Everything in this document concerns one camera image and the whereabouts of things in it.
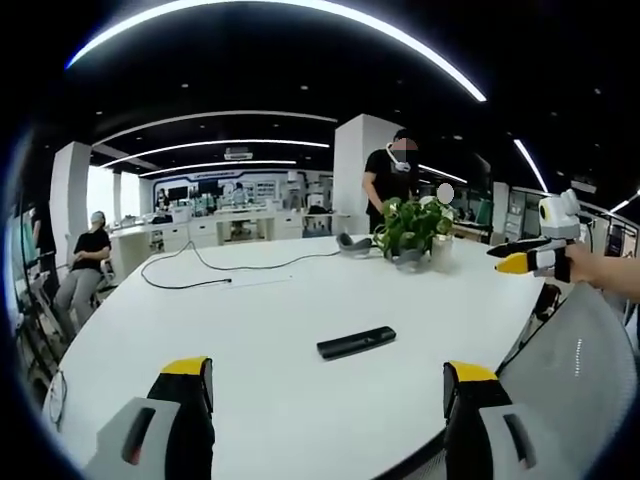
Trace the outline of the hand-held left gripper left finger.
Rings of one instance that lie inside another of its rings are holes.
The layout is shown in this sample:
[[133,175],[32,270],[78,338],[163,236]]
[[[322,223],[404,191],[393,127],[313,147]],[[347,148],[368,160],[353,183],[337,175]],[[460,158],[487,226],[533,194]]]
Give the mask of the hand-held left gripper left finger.
[[124,405],[97,433],[87,479],[209,479],[215,430],[213,361],[165,366],[149,393]]

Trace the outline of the person's right hand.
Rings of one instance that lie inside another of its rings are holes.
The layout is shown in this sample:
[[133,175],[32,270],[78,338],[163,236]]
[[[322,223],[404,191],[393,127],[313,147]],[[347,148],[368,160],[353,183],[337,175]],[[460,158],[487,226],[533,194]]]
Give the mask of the person's right hand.
[[582,243],[566,247],[566,256],[570,264],[570,278],[574,283],[594,283],[598,276],[598,258]]

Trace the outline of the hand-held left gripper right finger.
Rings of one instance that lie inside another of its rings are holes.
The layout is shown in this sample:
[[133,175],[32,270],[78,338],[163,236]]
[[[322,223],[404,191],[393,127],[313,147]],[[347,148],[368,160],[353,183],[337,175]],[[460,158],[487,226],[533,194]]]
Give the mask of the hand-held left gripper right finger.
[[443,365],[448,479],[573,479],[555,433],[515,403],[497,375],[474,364]]

